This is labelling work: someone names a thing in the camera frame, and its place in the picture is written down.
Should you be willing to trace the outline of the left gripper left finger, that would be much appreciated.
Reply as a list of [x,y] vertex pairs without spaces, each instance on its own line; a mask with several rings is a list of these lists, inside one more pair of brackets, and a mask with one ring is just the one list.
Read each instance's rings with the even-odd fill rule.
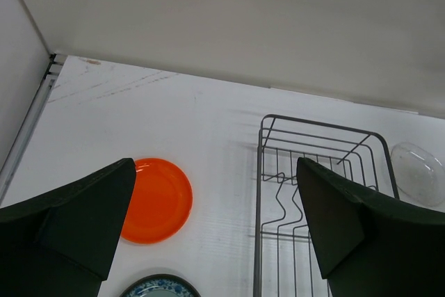
[[135,184],[120,159],[1,209],[2,296],[97,296],[107,280]]

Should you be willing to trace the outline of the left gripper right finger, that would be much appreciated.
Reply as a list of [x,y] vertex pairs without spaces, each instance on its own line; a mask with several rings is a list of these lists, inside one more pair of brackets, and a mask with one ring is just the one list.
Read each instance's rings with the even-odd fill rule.
[[308,158],[297,180],[333,296],[443,296],[444,213],[354,183]]

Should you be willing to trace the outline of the clear glass plate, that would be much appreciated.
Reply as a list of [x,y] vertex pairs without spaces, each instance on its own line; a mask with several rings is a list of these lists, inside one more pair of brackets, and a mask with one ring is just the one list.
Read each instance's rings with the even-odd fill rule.
[[444,165],[423,148],[402,142],[393,146],[391,162],[397,187],[425,207],[444,202]]

